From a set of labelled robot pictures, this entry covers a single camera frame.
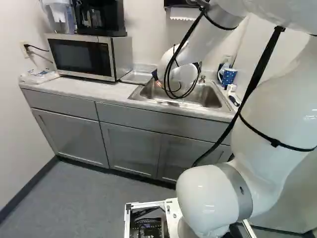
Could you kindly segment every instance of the coffee maker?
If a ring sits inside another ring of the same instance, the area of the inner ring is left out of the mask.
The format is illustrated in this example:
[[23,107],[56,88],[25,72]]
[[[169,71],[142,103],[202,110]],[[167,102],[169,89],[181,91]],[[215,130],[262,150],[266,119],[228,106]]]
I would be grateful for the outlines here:
[[73,0],[73,6],[78,34],[127,36],[123,0]]

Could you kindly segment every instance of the microwave door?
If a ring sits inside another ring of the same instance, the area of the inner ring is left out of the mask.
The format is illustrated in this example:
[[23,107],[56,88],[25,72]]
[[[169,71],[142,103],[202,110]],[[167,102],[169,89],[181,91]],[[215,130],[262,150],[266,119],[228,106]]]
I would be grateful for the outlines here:
[[49,39],[56,69],[61,74],[104,80],[98,43]]

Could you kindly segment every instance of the faucet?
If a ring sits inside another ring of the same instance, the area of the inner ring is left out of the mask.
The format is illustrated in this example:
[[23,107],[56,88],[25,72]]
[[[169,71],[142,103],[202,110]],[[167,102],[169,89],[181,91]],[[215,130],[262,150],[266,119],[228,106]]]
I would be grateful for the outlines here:
[[206,83],[205,78],[206,76],[202,75],[200,79],[198,80],[198,83]]

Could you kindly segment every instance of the microwave window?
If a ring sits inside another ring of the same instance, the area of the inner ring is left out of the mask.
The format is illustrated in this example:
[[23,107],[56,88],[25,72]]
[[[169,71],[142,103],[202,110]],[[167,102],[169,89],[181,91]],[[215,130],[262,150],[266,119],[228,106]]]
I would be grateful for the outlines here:
[[87,47],[56,44],[54,52],[60,67],[93,69]]

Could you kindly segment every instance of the cabinet door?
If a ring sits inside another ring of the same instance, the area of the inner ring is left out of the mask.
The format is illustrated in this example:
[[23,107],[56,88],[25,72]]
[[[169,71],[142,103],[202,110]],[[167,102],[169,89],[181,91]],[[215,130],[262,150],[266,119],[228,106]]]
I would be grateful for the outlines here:
[[161,134],[103,122],[101,128],[111,168],[156,178]]
[[56,154],[109,168],[97,121],[32,109]]
[[[176,182],[178,177],[212,146],[213,143],[209,142],[163,135],[158,178]],[[220,145],[214,152],[204,158],[199,165],[227,162],[230,155],[230,146]]]

